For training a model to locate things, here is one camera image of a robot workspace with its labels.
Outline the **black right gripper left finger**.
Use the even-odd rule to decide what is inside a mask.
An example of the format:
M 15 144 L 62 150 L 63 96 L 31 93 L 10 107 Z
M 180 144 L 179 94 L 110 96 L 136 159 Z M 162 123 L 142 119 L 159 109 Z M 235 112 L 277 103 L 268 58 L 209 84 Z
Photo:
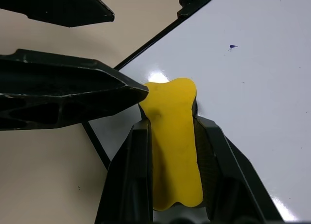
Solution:
M 151 125 L 134 124 L 109 164 L 94 224 L 152 224 Z

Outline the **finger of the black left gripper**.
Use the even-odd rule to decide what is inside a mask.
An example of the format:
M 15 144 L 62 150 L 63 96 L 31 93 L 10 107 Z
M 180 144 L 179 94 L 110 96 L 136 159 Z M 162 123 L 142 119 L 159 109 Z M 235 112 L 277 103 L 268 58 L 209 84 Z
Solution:
M 95 59 L 23 49 L 0 55 L 0 131 L 112 116 L 147 95 L 146 86 Z
M 113 22 L 115 18 L 101 0 L 0 0 L 0 9 L 65 27 Z

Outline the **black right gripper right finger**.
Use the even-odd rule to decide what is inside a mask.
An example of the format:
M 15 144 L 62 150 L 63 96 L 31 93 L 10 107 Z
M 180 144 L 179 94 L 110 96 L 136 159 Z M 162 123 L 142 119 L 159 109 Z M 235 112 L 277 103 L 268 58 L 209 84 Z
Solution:
M 203 205 L 212 224 L 270 224 L 283 219 L 249 159 L 212 120 L 193 118 Z

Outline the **yellow bone-shaped whiteboard eraser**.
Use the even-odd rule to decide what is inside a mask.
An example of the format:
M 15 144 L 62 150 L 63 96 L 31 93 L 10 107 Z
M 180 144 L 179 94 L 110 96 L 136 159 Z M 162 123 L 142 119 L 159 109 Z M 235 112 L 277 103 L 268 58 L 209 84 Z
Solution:
M 149 93 L 139 106 L 151 124 L 153 209 L 196 207 L 203 201 L 192 110 L 196 85 L 177 78 L 146 86 Z

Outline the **black whiteboard clamp with knob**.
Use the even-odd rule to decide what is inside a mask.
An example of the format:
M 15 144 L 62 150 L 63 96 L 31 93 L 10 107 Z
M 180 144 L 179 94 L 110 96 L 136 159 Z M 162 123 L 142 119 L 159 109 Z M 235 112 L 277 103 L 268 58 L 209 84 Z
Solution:
M 182 9 L 177 12 L 178 19 L 188 18 L 211 0 L 179 0 Z

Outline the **white whiteboard with black frame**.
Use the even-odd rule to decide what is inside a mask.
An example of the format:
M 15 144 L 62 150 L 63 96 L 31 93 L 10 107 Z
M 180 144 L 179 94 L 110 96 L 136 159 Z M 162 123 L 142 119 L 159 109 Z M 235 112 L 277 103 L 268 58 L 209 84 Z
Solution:
M 250 160 L 282 218 L 311 221 L 311 0 L 211 0 L 116 69 L 191 78 L 199 114 Z

